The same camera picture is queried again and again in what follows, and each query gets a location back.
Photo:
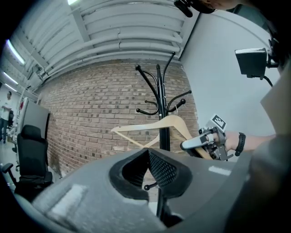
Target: hand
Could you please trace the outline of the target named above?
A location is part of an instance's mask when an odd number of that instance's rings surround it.
[[[236,150],[238,142],[239,142],[239,133],[226,131],[225,134],[226,134],[226,142],[224,146],[226,148],[226,151]],[[214,138],[214,142],[219,142],[217,133],[213,134],[213,138]]]

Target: white shirt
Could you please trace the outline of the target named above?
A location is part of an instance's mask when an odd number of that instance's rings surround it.
[[[4,105],[5,107],[7,107],[7,108],[11,108],[11,99],[10,99],[10,100],[6,99],[6,100],[4,101],[4,103],[1,103],[1,107],[2,107],[3,105]],[[4,119],[4,120],[8,120],[8,119],[9,119],[9,112],[10,112],[10,111],[8,111],[8,110],[2,108],[1,118]]]

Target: white ceiling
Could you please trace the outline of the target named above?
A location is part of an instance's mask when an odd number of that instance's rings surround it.
[[[25,64],[6,47],[1,70],[21,86],[30,76],[34,90],[49,77],[92,62],[167,60],[173,51],[179,60],[198,12],[186,18],[173,1],[78,0],[68,5],[67,0],[40,0],[10,38]],[[32,72],[34,66],[38,75]]]

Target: jeans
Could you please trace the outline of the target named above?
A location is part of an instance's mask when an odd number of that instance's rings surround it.
[[[4,142],[6,141],[7,124],[8,124],[7,120],[4,120],[3,118],[0,118],[0,140],[3,139]]]

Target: floor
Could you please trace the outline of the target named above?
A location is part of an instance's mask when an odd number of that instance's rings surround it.
[[[14,166],[12,167],[11,171],[12,171],[13,176],[18,181],[20,174],[18,171],[15,170],[15,167],[17,166],[17,162],[16,162],[17,156],[12,151],[13,147],[14,147],[14,144],[11,142],[6,142],[6,144],[3,144],[3,142],[0,142],[0,168],[2,168],[2,166],[4,166],[5,164],[7,164],[9,162],[12,163]],[[10,189],[15,190],[15,185],[13,184],[9,174],[8,173],[7,174],[2,173],[2,174],[4,175],[4,178],[6,179]],[[55,174],[55,172],[53,172],[53,179],[54,179],[54,182],[56,182],[59,179],[59,177],[57,175],[54,175],[54,174]],[[154,214],[156,214],[157,202],[155,202],[155,201],[150,202],[149,208]]]

